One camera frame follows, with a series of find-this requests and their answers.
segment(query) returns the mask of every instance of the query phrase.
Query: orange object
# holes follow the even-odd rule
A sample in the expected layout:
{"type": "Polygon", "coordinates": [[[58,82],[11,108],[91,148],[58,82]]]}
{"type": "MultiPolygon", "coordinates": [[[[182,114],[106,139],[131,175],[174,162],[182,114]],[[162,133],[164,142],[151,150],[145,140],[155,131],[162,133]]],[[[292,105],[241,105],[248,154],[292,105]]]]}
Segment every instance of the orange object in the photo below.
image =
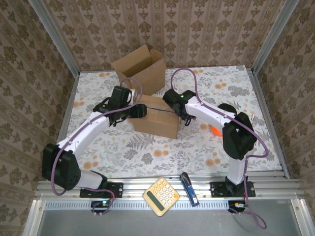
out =
{"type": "Polygon", "coordinates": [[[217,134],[217,135],[222,136],[222,133],[221,133],[217,128],[215,128],[214,126],[211,126],[211,131],[212,131],[214,134],[217,134]]]}

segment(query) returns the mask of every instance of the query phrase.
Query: gray floor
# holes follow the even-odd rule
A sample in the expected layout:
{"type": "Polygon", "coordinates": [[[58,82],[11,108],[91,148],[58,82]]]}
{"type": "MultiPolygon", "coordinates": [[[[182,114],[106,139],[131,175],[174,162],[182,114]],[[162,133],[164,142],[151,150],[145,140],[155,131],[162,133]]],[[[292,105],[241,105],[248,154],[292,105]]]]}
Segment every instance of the gray floor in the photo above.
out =
{"type": "Polygon", "coordinates": [[[291,202],[254,200],[254,211],[267,223],[259,229],[250,215],[231,216],[218,210],[113,210],[93,216],[87,210],[45,211],[39,236],[299,236],[291,202]]]}

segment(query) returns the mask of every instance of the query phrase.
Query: blue stapler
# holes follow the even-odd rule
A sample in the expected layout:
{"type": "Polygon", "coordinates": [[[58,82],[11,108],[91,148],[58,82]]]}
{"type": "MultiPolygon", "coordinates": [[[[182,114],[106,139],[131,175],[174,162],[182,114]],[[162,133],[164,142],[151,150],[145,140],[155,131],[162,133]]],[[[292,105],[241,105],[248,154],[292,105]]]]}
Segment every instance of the blue stapler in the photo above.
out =
{"type": "Polygon", "coordinates": [[[199,201],[197,199],[197,196],[195,194],[195,191],[194,189],[192,188],[192,185],[191,185],[191,181],[189,179],[189,176],[186,172],[183,172],[181,175],[180,175],[180,179],[182,181],[182,184],[185,188],[185,191],[187,193],[187,196],[190,200],[190,203],[193,207],[199,205],[199,201]]]}

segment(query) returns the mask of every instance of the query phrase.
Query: floral patterned surface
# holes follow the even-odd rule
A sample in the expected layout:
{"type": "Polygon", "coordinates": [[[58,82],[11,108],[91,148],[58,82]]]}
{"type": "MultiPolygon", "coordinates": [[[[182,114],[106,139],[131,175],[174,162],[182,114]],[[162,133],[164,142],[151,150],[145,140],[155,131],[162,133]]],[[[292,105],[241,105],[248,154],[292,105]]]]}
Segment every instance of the floral patterned surface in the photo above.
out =
{"type": "MultiPolygon", "coordinates": [[[[166,70],[165,87],[155,96],[162,97],[170,89],[170,77],[174,71],[166,70]]],[[[249,171],[281,170],[245,67],[201,67],[194,68],[194,71],[202,99],[214,105],[229,103],[250,118],[254,114],[254,130],[266,142],[270,155],[265,159],[251,159],[249,171]]],[[[175,78],[178,91],[194,88],[189,72],[179,72],[175,78]]],[[[83,123],[92,108],[110,96],[118,84],[115,72],[81,74],[68,134],[83,123]]],[[[254,152],[263,153],[258,142],[254,152]]],[[[188,127],[182,123],[176,140],[135,132],[127,121],[119,123],[99,135],[78,157],[78,163],[82,169],[95,170],[108,177],[178,175],[183,171],[200,175],[227,172],[229,166],[222,137],[213,135],[210,126],[199,119],[188,127]]]]}

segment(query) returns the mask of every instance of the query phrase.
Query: calculator display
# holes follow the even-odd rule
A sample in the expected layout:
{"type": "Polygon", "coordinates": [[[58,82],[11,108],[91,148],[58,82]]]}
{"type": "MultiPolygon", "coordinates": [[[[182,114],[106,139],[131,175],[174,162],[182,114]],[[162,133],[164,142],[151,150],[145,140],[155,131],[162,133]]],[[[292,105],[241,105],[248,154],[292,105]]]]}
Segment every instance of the calculator display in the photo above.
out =
{"type": "Polygon", "coordinates": [[[158,207],[160,211],[164,210],[163,205],[157,200],[157,198],[153,195],[151,191],[148,191],[147,195],[151,199],[151,201],[158,207]]]}

